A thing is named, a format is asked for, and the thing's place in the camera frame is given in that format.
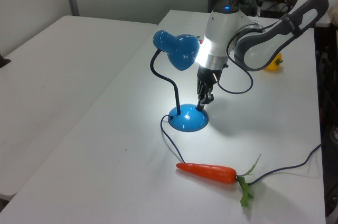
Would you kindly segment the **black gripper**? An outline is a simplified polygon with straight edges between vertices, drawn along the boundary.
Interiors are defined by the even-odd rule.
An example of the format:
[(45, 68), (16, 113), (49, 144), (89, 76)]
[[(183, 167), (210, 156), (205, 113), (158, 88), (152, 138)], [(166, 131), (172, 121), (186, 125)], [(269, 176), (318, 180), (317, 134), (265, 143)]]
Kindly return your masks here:
[(205, 104), (210, 104), (214, 101), (212, 93), (213, 85), (217, 83), (222, 74), (222, 70), (211, 70), (203, 66), (198, 67), (197, 72), (197, 94), (198, 103), (197, 110), (203, 110)]

